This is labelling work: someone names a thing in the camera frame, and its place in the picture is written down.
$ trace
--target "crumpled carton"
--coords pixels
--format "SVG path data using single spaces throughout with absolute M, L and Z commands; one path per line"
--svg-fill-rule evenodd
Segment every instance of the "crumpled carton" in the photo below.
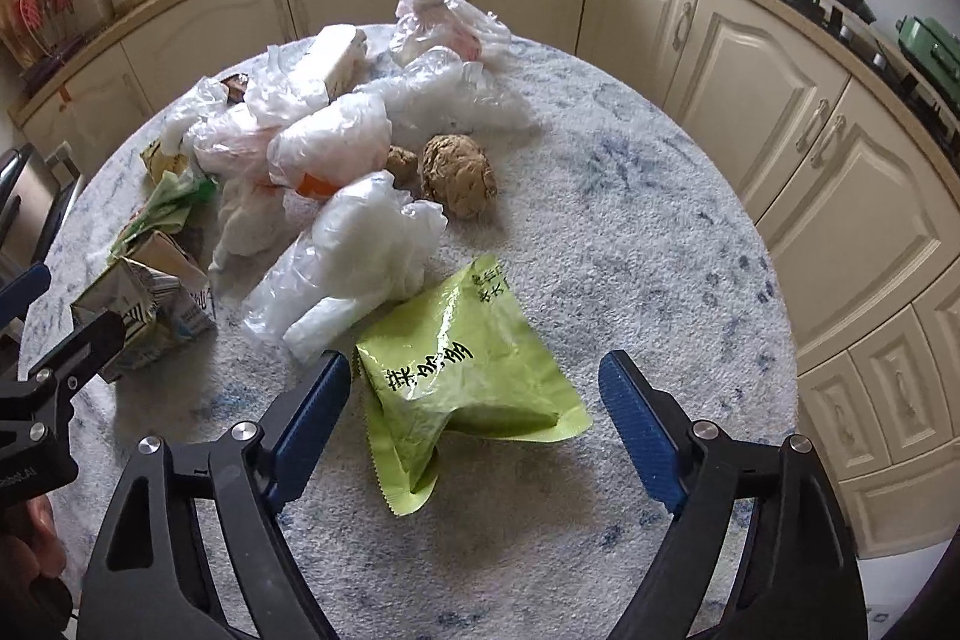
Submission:
M 74 327 L 103 309 L 122 314 L 127 324 L 123 350 L 100 371 L 108 383 L 192 342 L 215 323 L 208 277 L 160 231 L 112 263 L 70 305 Z

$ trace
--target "metal screw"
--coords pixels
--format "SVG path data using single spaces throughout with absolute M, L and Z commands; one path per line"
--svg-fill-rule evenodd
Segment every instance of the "metal screw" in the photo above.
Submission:
M 250 421 L 238 423 L 230 430 L 230 436 L 233 437 L 233 439 L 239 440 L 240 442 L 246 442 L 248 439 L 253 439 L 255 434 L 256 423 L 251 423 Z
M 150 456 L 151 453 L 157 453 L 160 450 L 160 438 L 154 437 L 152 434 L 150 437 L 144 437 L 137 444 L 136 449 L 143 453 L 144 456 Z
M 693 434 L 700 439 L 717 439 L 720 429 L 717 429 L 717 424 L 710 421 L 697 421 L 693 424 Z
M 813 443 L 803 434 L 794 434 L 790 437 L 790 447 L 797 453 L 809 453 L 813 450 Z

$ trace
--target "orange item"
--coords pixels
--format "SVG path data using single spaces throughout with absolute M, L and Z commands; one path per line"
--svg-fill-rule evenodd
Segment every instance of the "orange item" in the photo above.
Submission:
M 320 180 L 313 175 L 304 175 L 301 184 L 296 186 L 296 192 L 305 199 L 329 199 L 339 191 L 340 186 L 326 180 Z

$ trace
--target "green appliance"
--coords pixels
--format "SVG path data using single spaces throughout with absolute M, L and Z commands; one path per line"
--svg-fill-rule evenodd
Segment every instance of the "green appliance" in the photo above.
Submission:
M 960 113 L 960 39 L 933 18 L 896 24 L 907 60 L 929 80 L 954 114 Z

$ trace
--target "plastic wrap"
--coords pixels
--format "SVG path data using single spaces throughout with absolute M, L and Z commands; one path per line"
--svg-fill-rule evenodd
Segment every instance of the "plastic wrap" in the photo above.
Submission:
M 448 47 L 434 47 L 403 73 L 354 89 L 379 95 L 392 124 L 394 143 L 420 150 L 437 134 L 515 131 L 534 125 L 526 100 L 477 61 Z
M 214 118 L 225 111 L 226 86 L 215 79 L 204 77 L 167 107 L 160 131 L 160 152 L 175 156 L 181 152 L 181 140 L 192 125 Z
M 329 103 L 320 73 L 299 73 L 294 81 L 280 68 L 280 48 L 267 47 L 267 62 L 252 68 L 244 102 L 261 125 L 290 125 Z
M 449 47 L 464 61 L 493 59 L 510 42 L 506 25 L 466 0 L 400 0 L 389 47 L 395 62 L 406 66 L 432 47 Z
M 347 94 L 277 134 L 267 158 L 277 185 L 323 199 L 381 170 L 392 125 L 378 95 Z
M 254 256 L 277 241 L 286 228 L 284 191 L 234 179 L 224 185 L 218 223 L 221 234 L 210 271 L 222 271 L 230 256 Z
M 261 125 L 248 105 L 237 104 L 192 126 L 184 136 L 184 148 L 208 175 L 269 185 L 267 148 L 280 130 L 279 125 Z
M 337 191 L 280 256 L 245 300 L 244 325 L 309 363 L 378 305 L 419 291 L 445 225 L 439 204 L 373 172 Z

